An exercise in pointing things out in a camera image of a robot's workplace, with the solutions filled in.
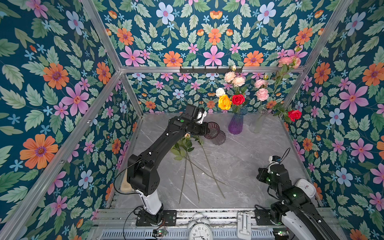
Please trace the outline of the purple glass vase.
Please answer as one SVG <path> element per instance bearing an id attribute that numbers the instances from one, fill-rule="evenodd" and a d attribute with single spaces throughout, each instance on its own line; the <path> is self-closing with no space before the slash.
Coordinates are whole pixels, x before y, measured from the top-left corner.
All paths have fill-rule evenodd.
<path id="1" fill-rule="evenodd" d="M 229 123 L 228 130 L 233 135 L 239 135 L 243 131 L 244 116 L 248 113 L 247 107 L 238 107 Z"/>

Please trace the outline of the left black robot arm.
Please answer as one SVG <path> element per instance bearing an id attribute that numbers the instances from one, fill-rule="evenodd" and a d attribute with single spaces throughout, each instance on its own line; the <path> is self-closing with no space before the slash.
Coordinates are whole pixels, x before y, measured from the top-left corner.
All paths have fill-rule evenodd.
<path id="1" fill-rule="evenodd" d="M 159 138 L 144 152 L 131 155 L 128 159 L 126 180 L 138 193 L 144 203 L 145 211 L 156 216 L 163 208 L 157 188 L 160 184 L 158 167 L 171 150 L 186 134 L 204 136 L 210 131 L 204 121 L 207 112 L 203 108 L 187 105 L 184 112 L 168 121 L 168 125 Z"/>

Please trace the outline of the cream white rose stem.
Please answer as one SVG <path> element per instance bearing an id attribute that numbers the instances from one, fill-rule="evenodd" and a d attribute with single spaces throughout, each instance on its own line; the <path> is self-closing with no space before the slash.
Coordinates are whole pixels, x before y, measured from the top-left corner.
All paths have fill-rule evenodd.
<path id="1" fill-rule="evenodd" d="M 184 174 L 183 174 L 183 181 L 182 181 L 182 187 L 181 187 L 181 193 L 180 193 L 180 198 L 179 198 L 179 204 L 181 203 L 182 196 L 183 196 L 183 191 L 184 191 L 184 186 L 185 186 L 185 180 L 186 180 L 186 173 L 187 173 L 187 152 L 188 148 L 185 146 L 185 144 L 180 144 L 180 153 L 181 156 L 185 159 L 185 168 L 184 168 Z"/>

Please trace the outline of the pink bud flower stem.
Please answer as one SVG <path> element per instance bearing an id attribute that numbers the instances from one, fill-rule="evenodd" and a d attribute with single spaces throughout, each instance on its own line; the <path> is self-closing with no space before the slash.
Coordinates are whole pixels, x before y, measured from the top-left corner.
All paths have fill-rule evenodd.
<path id="1" fill-rule="evenodd" d="M 289 76 L 293 70 L 297 69 L 301 65 L 301 58 L 305 57 L 308 53 L 303 51 L 302 45 L 297 45 L 294 49 L 287 50 L 286 55 L 283 55 L 279 59 L 278 67 L 280 68 L 276 72 L 273 96 L 278 93 L 278 88 L 283 82 L 283 78 L 286 75 Z"/>

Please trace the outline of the pink carnation flower stem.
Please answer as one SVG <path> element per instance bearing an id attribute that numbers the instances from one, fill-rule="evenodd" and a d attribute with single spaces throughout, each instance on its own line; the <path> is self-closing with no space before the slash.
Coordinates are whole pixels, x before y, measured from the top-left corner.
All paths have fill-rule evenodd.
<path id="1" fill-rule="evenodd" d="M 269 97 L 269 91 L 267 89 L 268 79 L 269 79 L 269 76 L 264 75 L 264 77 L 262 79 L 258 79 L 255 81 L 254 86 L 257 89 L 256 97 L 257 97 L 258 101 L 260 101 L 260 102 L 266 101 Z"/>

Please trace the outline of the clear ribbed glass vase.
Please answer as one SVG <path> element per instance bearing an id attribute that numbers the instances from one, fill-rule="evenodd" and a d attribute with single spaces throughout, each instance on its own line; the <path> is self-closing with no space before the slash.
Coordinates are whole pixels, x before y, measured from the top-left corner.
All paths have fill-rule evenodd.
<path id="1" fill-rule="evenodd" d="M 252 123 L 252 132 L 253 133 L 257 134 L 262 130 L 264 122 L 265 122 L 267 116 L 271 113 L 271 111 L 272 111 L 271 109 L 263 108 L 257 112 L 257 116 L 256 116 L 254 122 Z"/>

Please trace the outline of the red rose flower stem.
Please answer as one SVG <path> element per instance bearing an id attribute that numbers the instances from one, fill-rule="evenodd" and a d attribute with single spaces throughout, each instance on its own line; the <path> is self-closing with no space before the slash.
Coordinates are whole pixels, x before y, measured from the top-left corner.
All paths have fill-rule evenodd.
<path id="1" fill-rule="evenodd" d="M 274 116 L 280 117 L 286 123 L 294 123 L 302 117 L 300 110 L 292 110 L 291 108 L 285 108 L 284 104 L 277 103 L 273 107 Z"/>

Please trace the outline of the white rosebud flower stem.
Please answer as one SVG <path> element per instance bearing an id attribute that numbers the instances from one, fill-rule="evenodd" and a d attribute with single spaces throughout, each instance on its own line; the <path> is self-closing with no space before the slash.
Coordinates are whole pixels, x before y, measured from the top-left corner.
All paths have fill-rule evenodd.
<path id="1" fill-rule="evenodd" d="M 222 96 L 224 96 L 224 95 L 226 95 L 226 91 L 225 91 L 225 89 L 223 89 L 223 88 L 218 88 L 218 89 L 216 89 L 216 96 L 217 96 L 218 98 L 220 98 L 220 97 L 222 97 Z"/>

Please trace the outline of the orange rose flower stem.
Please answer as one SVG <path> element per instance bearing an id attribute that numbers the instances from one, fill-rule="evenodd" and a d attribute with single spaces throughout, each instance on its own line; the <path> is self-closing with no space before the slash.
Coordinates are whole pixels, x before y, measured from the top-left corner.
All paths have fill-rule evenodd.
<path id="1" fill-rule="evenodd" d="M 231 109 L 232 101 L 227 95 L 222 95 L 219 97 L 218 106 L 223 111 L 228 111 Z"/>

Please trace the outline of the cream rose flower bunch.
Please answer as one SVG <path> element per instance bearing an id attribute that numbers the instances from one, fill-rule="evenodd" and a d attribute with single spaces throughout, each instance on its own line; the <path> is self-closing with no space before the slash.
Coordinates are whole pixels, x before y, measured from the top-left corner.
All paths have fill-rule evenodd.
<path id="1" fill-rule="evenodd" d="M 229 71 L 224 75 L 224 81 L 232 86 L 235 95 L 246 95 L 246 78 L 237 72 L 236 66 L 231 66 Z"/>

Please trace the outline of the large red rose stem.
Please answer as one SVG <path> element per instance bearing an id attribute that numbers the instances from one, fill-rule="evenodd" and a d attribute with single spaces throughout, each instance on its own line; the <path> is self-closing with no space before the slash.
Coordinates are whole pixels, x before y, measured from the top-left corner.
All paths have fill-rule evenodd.
<path id="1" fill-rule="evenodd" d="M 234 95 L 232 97 L 232 109 L 234 113 L 240 113 L 245 100 L 245 96 L 242 94 Z"/>

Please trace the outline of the dark maroon glass vase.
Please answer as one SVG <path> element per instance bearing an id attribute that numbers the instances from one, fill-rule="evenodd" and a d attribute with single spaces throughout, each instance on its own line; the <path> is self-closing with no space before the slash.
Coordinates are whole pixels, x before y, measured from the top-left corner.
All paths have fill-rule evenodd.
<path id="1" fill-rule="evenodd" d="M 208 132 L 204 137 L 210 140 L 214 145 L 220 146 L 226 141 L 226 134 L 215 122 L 207 124 Z"/>

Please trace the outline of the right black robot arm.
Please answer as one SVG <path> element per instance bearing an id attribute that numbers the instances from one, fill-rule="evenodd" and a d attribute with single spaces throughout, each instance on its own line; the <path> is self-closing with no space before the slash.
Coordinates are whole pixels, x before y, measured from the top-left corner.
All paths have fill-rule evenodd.
<path id="1" fill-rule="evenodd" d="M 276 193 L 277 201 L 268 210 L 270 222 L 286 226 L 299 240 L 338 240 L 304 190 L 292 184 L 281 163 L 258 169 L 258 181 Z"/>

